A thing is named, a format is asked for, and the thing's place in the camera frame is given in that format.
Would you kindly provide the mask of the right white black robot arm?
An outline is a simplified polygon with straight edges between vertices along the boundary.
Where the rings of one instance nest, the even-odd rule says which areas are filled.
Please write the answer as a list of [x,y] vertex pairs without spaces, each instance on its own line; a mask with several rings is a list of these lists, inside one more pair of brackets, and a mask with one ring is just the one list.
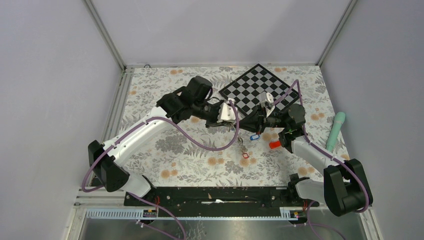
[[266,128],[281,128],[279,145],[307,161],[323,176],[323,181],[292,176],[286,193],[291,205],[299,206],[310,200],[326,204],[338,217],[351,212],[363,213],[372,204],[373,196],[361,162],[342,161],[311,141],[304,129],[305,115],[304,107],[297,103],[271,114],[256,106],[239,122],[239,128],[258,135]]

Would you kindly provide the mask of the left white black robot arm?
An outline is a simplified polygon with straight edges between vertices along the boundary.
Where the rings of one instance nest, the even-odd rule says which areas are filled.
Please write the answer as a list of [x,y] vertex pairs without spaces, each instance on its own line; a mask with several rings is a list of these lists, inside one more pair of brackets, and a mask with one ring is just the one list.
[[145,143],[152,140],[169,127],[175,127],[189,141],[208,151],[222,151],[229,148],[237,139],[236,136],[227,145],[212,148],[194,140],[178,123],[194,116],[206,121],[206,127],[235,126],[239,130],[239,117],[235,100],[220,100],[209,103],[212,96],[212,83],[204,77],[193,77],[186,86],[165,94],[143,118],[130,129],[100,143],[97,140],[88,145],[90,168],[84,176],[82,191],[89,193],[85,187],[91,173],[99,179],[100,185],[92,191],[104,188],[107,192],[123,190],[135,194],[136,199],[144,206],[152,204],[155,192],[145,177],[131,176],[124,165],[129,158]]

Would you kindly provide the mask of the large grey metal keyring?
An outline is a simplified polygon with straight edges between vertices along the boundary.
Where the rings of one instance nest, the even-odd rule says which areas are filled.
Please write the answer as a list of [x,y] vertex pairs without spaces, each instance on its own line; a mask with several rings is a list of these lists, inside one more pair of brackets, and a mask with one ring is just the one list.
[[242,138],[242,135],[241,135],[241,131],[240,130],[237,132],[237,144],[238,144],[238,147],[239,147],[240,152],[242,154],[244,154],[244,153],[247,152],[247,149],[246,149],[246,146],[244,145],[244,141],[243,141],[243,138]]

